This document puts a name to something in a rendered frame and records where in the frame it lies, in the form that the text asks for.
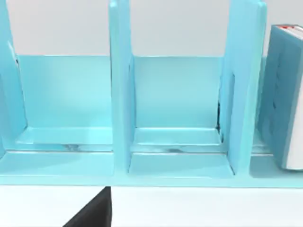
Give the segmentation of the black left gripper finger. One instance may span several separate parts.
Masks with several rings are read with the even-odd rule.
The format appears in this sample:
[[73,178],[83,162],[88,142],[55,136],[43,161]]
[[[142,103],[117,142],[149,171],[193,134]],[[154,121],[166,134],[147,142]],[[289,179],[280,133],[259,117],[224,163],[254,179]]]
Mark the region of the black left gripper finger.
[[111,187],[102,189],[63,227],[111,227]]

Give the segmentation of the light blue rack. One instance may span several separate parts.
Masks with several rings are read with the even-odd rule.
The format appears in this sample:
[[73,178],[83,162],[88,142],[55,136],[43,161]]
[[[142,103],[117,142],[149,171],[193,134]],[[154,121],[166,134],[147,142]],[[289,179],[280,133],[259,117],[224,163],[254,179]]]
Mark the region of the light blue rack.
[[303,189],[258,129],[266,3],[231,0],[221,57],[134,55],[129,7],[109,55],[19,55],[0,0],[0,185]]

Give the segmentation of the blue and white book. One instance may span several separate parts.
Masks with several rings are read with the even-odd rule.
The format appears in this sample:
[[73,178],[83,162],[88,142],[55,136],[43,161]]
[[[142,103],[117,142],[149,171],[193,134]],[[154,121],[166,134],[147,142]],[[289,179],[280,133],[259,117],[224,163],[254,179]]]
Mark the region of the blue and white book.
[[258,129],[280,168],[303,171],[303,26],[271,27]]

